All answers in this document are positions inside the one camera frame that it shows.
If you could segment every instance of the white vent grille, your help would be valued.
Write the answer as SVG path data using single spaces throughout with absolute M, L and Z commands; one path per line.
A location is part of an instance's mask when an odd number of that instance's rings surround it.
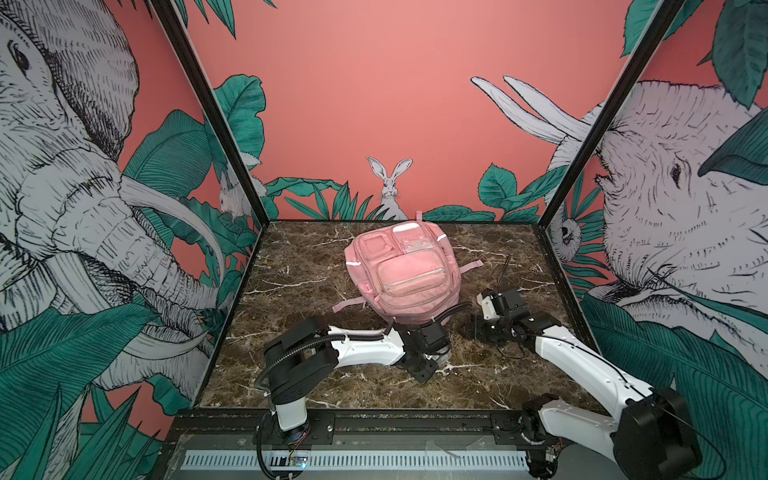
M 506 472 L 528 470 L 525 452 L 450 453 L 418 450 L 300 450 L 288 461 L 287 450 L 264 452 L 271 470 L 444 470 Z M 182 470 L 258 470 L 250 450 L 188 450 Z

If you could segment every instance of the marble tabletop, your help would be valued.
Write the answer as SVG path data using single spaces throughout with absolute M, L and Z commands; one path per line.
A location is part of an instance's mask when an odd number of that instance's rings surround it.
M 200 406 L 264 407 L 253 387 L 263 368 L 264 344 L 312 315 L 350 329 L 378 329 L 384 321 L 365 305 L 332 314 L 331 306 L 358 296 L 346 272 L 344 248 L 355 235 L 381 223 L 272 222 L 254 261 L 247 287 Z M 568 318 L 529 226 L 503 224 L 441 225 L 459 265 L 485 265 L 462 275 L 461 301 L 492 288 L 508 254 L 511 262 L 502 286 L 517 286 L 531 310 L 545 310 L 568 326 Z M 309 395 L 310 408 L 519 409 L 551 392 L 584 409 L 600 405 L 557 367 L 510 345 L 498 351 L 458 333 L 463 313 L 448 324 L 452 357 L 424 385 L 401 369 L 351 366 L 334 370 Z

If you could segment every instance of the elephant eye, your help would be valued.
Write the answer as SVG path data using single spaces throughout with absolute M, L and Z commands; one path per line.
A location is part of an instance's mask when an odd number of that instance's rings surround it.
M 672 180 L 674 180 L 674 184 L 677 185 L 677 188 L 680 188 L 680 172 L 680 164 L 675 164 L 674 167 L 672 167 L 672 171 L 670 172 Z
M 8 42 L 8 51 L 11 52 L 13 61 L 16 62 L 16 65 L 22 70 L 22 73 L 26 77 L 27 70 L 29 70 L 29 59 L 27 58 L 27 56 L 24 55 L 24 53 L 22 53 L 22 51 L 18 49 L 18 45 L 16 43 L 13 43 L 12 40 Z

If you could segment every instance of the tropical leaf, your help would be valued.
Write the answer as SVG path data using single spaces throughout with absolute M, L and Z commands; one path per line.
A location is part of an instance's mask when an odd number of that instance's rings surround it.
M 563 177 L 567 170 L 568 166 L 563 165 L 562 167 L 553 168 L 552 170 L 547 171 L 547 173 L 528 184 L 528 186 L 520 192 L 520 195 L 531 194 L 531 201 L 538 200 L 548 194 L 552 189 L 558 187 L 560 182 L 563 181 Z
M 163 413 L 168 416 L 176 415 L 179 410 L 188 409 L 192 402 L 181 395 L 179 389 L 164 376 L 157 374 L 147 379 L 154 387 L 152 399 L 163 407 Z
M 424 212 L 422 218 L 428 222 L 492 222 L 496 215 L 493 212 L 473 212 L 471 208 L 461 205 L 443 205 Z
M 383 207 L 383 205 L 379 205 L 378 207 L 371 210 L 371 212 L 366 215 L 366 220 L 381 220 L 381 217 L 383 217 L 384 213 L 386 212 L 386 210 L 381 211 Z
M 588 266 L 563 265 L 563 270 L 573 276 L 579 276 L 581 278 L 608 278 L 602 272 Z
M 581 188 L 584 185 L 584 170 L 582 170 L 574 183 L 574 194 L 571 196 L 571 218 L 576 217 L 576 209 L 581 201 Z
M 208 22 L 208 14 L 205 12 L 205 5 L 203 5 L 203 0 L 194 0 L 195 5 L 200 9 L 200 13 L 203 14 L 203 17 L 205 17 L 205 21 Z
M 728 137 L 699 167 L 699 177 L 713 170 L 768 185 L 768 108 Z
M 603 210 L 595 210 L 591 214 L 586 214 L 578 219 L 579 223 L 598 223 L 603 224 Z
M 99 425 L 98 430 L 88 439 L 78 456 L 72 461 L 64 480 L 103 478 L 110 460 L 117 453 L 120 438 L 128 425 L 138 390 L 117 407 L 109 418 Z
M 677 13 L 674 20 L 672 21 L 672 25 L 670 25 L 669 30 L 667 30 L 667 34 L 664 36 L 664 40 L 671 37 L 672 34 L 677 31 L 678 28 L 683 26 L 683 23 L 685 23 L 686 20 L 688 20 L 690 16 L 694 14 L 696 9 L 699 8 L 699 5 L 701 5 L 701 2 L 703 2 L 703 0 L 685 0 L 685 3 L 683 3 L 683 6 L 680 8 L 680 11 Z
M 538 222 L 538 207 L 524 208 L 507 212 L 501 219 L 502 222 Z
M 586 255 L 577 255 L 573 259 L 573 263 L 579 263 L 581 265 L 595 265 L 599 266 L 600 268 L 605 268 L 608 270 L 608 265 L 605 263 L 602 263 L 600 260 L 596 260 L 592 257 L 587 257 Z
M 66 411 L 144 324 L 158 317 L 135 303 L 93 315 L 48 309 L 1 335 L 0 471 L 27 449 L 58 388 Z
M 357 209 L 357 215 L 355 215 L 355 220 L 362 220 L 366 215 L 366 210 L 368 210 L 368 202 L 371 201 L 373 198 L 373 195 L 366 198 L 362 201 L 362 205 L 360 205 L 360 208 Z
M 346 182 L 344 183 L 344 186 L 341 187 L 341 190 L 336 193 L 336 197 L 333 199 L 333 212 L 331 213 L 331 218 L 336 218 L 336 215 L 338 215 L 341 210 L 344 210 L 348 204 L 349 182 Z
M 590 243 L 589 245 L 582 245 L 578 249 L 578 254 L 586 255 L 587 253 L 602 252 L 603 250 L 605 250 L 605 247 L 603 247 L 602 243 Z
M 657 388 L 671 385 L 686 399 L 693 425 L 727 463 L 727 480 L 768 478 L 768 380 L 718 345 L 683 329 L 635 322 L 620 307 L 584 295 L 581 309 L 602 353 L 631 375 Z M 738 432 L 738 435 L 723 435 Z M 718 475 L 723 465 L 699 441 L 698 478 Z
M 219 335 L 222 333 L 225 322 L 227 321 L 227 311 L 218 309 L 205 309 L 200 311 L 203 317 L 205 330 L 213 337 L 211 343 L 216 345 Z
M 230 293 L 237 291 L 242 278 L 243 272 L 238 270 L 229 270 L 224 274 L 224 279 L 221 280 L 221 288 L 219 288 L 219 293 L 216 295 L 217 306 L 221 305 Z
M 323 215 L 318 214 L 316 211 L 312 210 L 307 205 L 302 204 L 301 202 L 296 201 L 293 198 L 286 197 L 286 202 L 288 202 L 288 204 L 291 207 L 297 209 L 299 212 L 307 215 L 308 217 L 314 218 L 315 220 L 327 220 Z
M 176 2 L 176 6 L 179 8 L 179 13 L 181 14 L 181 20 L 184 21 L 184 26 L 186 27 L 187 24 L 189 24 L 189 16 L 187 15 L 187 6 L 184 5 L 184 0 L 174 0 Z
M 264 148 L 264 124 L 257 115 L 266 108 L 261 80 L 248 75 L 233 75 L 214 91 L 237 147 L 259 158 Z
M 594 283 L 590 282 L 589 280 L 584 280 L 583 278 L 569 276 L 568 282 L 572 286 L 580 286 L 581 288 L 585 288 L 587 290 L 594 288 Z
M 501 208 L 502 200 L 518 193 L 515 174 L 491 164 L 485 171 L 478 185 L 480 201 L 489 207 Z
M 309 178 L 278 177 L 272 180 L 266 187 L 266 194 L 270 197 L 277 197 L 283 193 L 283 190 L 298 195 L 299 197 L 308 197 L 315 193 L 314 187 L 318 190 L 332 188 L 336 191 L 341 190 L 341 185 L 333 180 L 311 180 Z
M 768 3 L 726 0 L 717 19 L 712 65 L 730 96 L 752 107 L 768 69 Z
M 16 465 L 11 480 L 42 480 L 48 466 L 48 457 L 56 437 L 56 428 L 61 418 L 61 389 L 56 388 L 51 406 L 45 414 L 40 428 Z
M 242 253 L 247 255 L 245 247 L 251 246 L 259 239 L 256 232 L 242 224 L 235 223 L 232 214 L 222 214 L 219 210 L 213 208 L 208 202 L 201 204 L 196 198 L 182 198 L 179 201 L 187 208 L 192 210 L 205 224 L 214 232 L 216 240 L 219 242 L 223 254 Z M 206 254 L 213 252 L 208 242 L 200 235 L 200 232 L 189 226 L 182 220 L 166 214 L 158 214 L 163 223 L 168 226 L 176 237 L 194 245 L 199 243 L 203 252 Z
M 640 36 L 645 30 L 645 25 L 650 21 L 650 16 L 656 9 L 658 0 L 633 0 L 627 10 L 624 20 L 624 53 L 622 57 L 634 51 L 635 45 L 640 41 Z
M 756 329 L 761 330 L 762 332 L 768 333 L 768 315 L 766 315 L 765 313 L 758 312 L 757 310 L 752 310 L 751 308 L 746 308 L 745 306 L 738 306 L 738 305 L 732 305 L 730 303 L 717 302 L 715 300 L 709 300 L 701 296 L 691 295 L 690 293 L 680 290 L 675 285 L 672 285 L 671 283 L 667 282 L 664 278 L 659 276 L 657 273 L 655 272 L 651 272 L 651 273 L 664 285 L 670 287 L 671 289 L 677 291 L 678 293 L 682 293 L 689 300 L 695 303 L 699 303 L 700 305 L 704 305 L 706 308 L 712 309 L 718 313 L 722 313 L 723 315 L 732 316 L 733 318 L 738 319 L 744 323 L 747 323 L 748 325 L 751 325 Z
M 280 215 L 280 211 L 277 209 L 277 205 L 275 205 L 274 197 L 260 197 L 260 200 L 261 204 L 264 205 L 266 215 L 270 220 L 276 220 Z
M 186 198 L 203 183 L 210 165 L 204 126 L 174 110 L 160 128 L 144 138 L 123 175 L 169 197 Z
M 598 197 L 598 194 L 600 194 L 600 192 L 601 192 L 600 187 L 597 187 L 594 190 L 592 190 L 589 193 L 589 195 L 587 195 L 579 204 L 578 208 L 576 209 L 576 213 L 574 213 L 574 218 L 579 218 L 582 213 L 587 211 L 587 209 L 589 209 L 589 207 L 592 206 L 594 199 Z
M 214 11 L 216 16 L 224 23 L 227 30 L 230 31 L 233 37 L 235 35 L 235 14 L 232 12 L 232 2 L 230 0 L 207 0 L 211 10 Z
M 530 192 L 527 194 L 512 195 L 511 197 L 506 197 L 502 200 L 500 206 L 504 209 L 504 213 L 506 214 L 511 210 L 517 210 L 518 208 L 531 203 L 533 200 L 536 199 L 534 198 L 533 193 Z

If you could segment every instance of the backpack strap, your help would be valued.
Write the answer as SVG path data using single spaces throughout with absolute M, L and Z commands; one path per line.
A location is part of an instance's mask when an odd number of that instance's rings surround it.
M 360 303 L 365 303 L 366 299 L 357 296 L 355 298 L 350 298 L 349 300 L 342 300 L 341 302 L 338 302 L 336 305 L 333 306 L 332 310 L 334 313 L 338 313 L 341 311 L 341 309 L 346 308 L 350 305 L 359 305 Z
M 479 266 L 483 266 L 482 260 L 475 260 L 474 262 L 467 263 L 463 267 L 459 268 L 458 271 L 460 273 L 464 273 L 464 272 L 468 272 L 468 271 L 472 270 L 473 268 L 477 268 Z

